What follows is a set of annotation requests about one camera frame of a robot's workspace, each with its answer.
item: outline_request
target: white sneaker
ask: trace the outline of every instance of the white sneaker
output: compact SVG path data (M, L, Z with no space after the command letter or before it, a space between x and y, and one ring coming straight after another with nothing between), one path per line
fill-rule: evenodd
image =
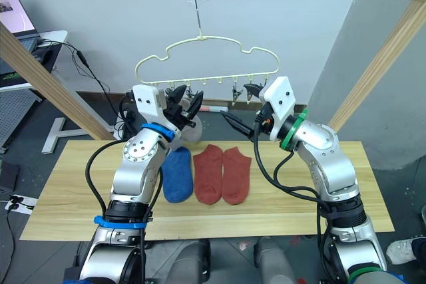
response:
M411 248L411 242L420 237L414 237L413 239L402 239L389 244L386 250L386 255L394 265L408 263L416 260Z

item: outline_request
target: green ring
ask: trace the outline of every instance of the green ring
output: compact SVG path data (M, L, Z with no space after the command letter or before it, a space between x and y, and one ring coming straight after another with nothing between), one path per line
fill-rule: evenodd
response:
M290 140L293 138L294 133L297 131L297 129L302 124L302 122L305 120L307 114L308 114L308 110L306 108L302 111L301 114L299 114L298 119L293 123L292 128L287 133L284 140L282 140L280 144L281 149L285 150L287 148L288 144L290 143Z
M352 272L351 276L349 276L349 279L347 279L347 284L350 284L356 277L360 275L363 275L365 273L370 273L370 272L378 272L378 271L383 271L383 270L380 267L374 267L374 266L357 269L356 271Z

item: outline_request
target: wooden table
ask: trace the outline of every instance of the wooden table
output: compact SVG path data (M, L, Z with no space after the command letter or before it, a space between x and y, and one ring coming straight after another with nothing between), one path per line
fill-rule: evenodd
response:
M86 184L85 166L91 154L105 143L68 141L21 239L90 240L96 228L93 217L99 215L101 209ZM204 141L187 147L195 155L209 143L223 151L237 146L245 156L252 157L248 197L237 206L230 206L223 199L207 206L198 202L194 194L185 202L171 204L161 193L154 206L154 221L146 229L147 240L316 233L315 204L288 196L271 186L258 169L251 142ZM375 230L394 231L361 142L341 142L341 147L355 166L365 210ZM118 144L105 150L92 166L93 182L106 203L114 172L122 160L121 149L122 144ZM271 174L287 155L271 142L260 142L260 152ZM282 168L281 174L283 184L312 186L309 170L298 156Z

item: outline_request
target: grey wall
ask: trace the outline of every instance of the grey wall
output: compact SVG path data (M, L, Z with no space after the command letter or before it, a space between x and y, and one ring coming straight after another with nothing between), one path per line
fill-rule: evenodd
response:
M199 1L205 35L241 40L245 49L267 47L292 78L298 102L307 103L353 0L207 0ZM136 84L134 66L148 55L163 55L171 43L198 35L193 4L188 0L22 0L40 31L65 29L84 52L99 78L113 92ZM58 61L67 84L80 91L100 91L77 76L69 53ZM192 43L174 49L165 63L149 61L145 80L203 77L275 69L274 60L240 54L220 41ZM247 83L240 79L239 87ZM232 80L193 84L206 98L232 97Z
M328 123L408 6L354 0L310 98L310 119ZM426 26L340 130L361 140L374 168L404 166L426 154Z

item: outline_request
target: floor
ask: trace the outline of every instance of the floor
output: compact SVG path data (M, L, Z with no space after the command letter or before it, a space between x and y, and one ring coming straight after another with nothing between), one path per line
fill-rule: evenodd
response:
M104 119L113 122L115 116L107 108L105 101L88 103ZM252 123L254 119L252 111L236 113L247 124ZM44 101L31 109L14 134L10 149L3 159L21 166L16 194L39 197L67 140L60 139L54 153L41 153L44 139L54 118L58 116L62 114L48 101ZM203 140L244 139L231 128L228 129L219 114L201 112L200 117L204 127ZM65 129L68 128L76 126L68 120ZM90 137L80 136L73 139L85 140ZM391 241L426 233L419 218L420 207L426 204L426 157L400 170L376 170L375 176L396 229L393 233L377 234L382 248L385 249ZM0 200L7 200L7 196L0 195ZM15 212L10 214L16 238L19 238L27 219L27 215ZM0 221L0 266L3 274L11 253L5 210L0 210ZM318 283L319 279L324 278L315 237L277 236L273 239L286 252L296 277L304 278L309 284ZM257 237L212 239L212 273L208 283L259 283L260 277L253 262L253 245L257 240ZM186 244L187 241L156 242L152 249L147 251L148 277L155 278L157 283L163 283L174 258ZM77 246L77 242L17 241L15 256L5 284L62 283L63 271L71 266ZM426 283L426 272L420 270L415 261L400 266L390 265L389 270L403 274L409 283Z

